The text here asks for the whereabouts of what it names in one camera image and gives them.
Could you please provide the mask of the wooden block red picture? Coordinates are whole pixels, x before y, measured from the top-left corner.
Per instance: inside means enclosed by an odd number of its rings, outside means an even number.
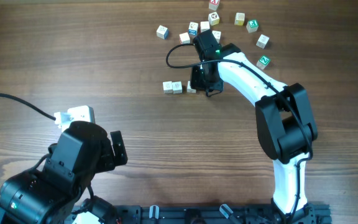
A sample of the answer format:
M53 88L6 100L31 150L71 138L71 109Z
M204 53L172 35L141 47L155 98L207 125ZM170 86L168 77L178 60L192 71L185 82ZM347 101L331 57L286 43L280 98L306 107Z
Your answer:
M188 81L188 83L187 83L186 92L187 93L196 93L196 90L191 87L191 82L190 81Z

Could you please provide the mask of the wooden block number nine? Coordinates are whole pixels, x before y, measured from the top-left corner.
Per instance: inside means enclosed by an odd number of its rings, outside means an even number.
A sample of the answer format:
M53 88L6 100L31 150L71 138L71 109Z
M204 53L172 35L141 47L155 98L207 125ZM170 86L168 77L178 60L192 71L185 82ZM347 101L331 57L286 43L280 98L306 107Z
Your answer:
M179 94L183 92L183 87L181 82L173 82L172 83L173 94Z

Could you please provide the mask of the wooden block number six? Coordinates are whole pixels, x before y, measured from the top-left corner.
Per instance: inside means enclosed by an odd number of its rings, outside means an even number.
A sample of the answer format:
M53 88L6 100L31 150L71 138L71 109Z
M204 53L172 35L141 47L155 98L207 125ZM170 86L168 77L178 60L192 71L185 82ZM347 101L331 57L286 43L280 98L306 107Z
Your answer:
M173 83L171 81L163 82L163 92L165 94L173 93Z

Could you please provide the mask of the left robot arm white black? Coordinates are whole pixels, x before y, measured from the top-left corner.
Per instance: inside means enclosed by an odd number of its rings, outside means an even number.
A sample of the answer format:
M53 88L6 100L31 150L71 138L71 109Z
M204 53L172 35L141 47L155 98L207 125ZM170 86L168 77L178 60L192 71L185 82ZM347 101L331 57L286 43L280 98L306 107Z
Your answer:
M74 121L30 169L0 188L0 223L62 223L98 173L127 164L120 131Z

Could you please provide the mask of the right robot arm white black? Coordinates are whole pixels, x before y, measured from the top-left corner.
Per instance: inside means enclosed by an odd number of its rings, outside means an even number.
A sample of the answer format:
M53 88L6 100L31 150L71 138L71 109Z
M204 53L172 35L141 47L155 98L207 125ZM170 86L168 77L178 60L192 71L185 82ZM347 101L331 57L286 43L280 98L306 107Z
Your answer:
M318 135L306 90L269 77L234 44L219 44L211 30L198 34L193 45L200 64L192 67L191 87L210 97L228 83L252 103L260 146L273 160L273 202L282 214L294 215L307 203L305 165Z

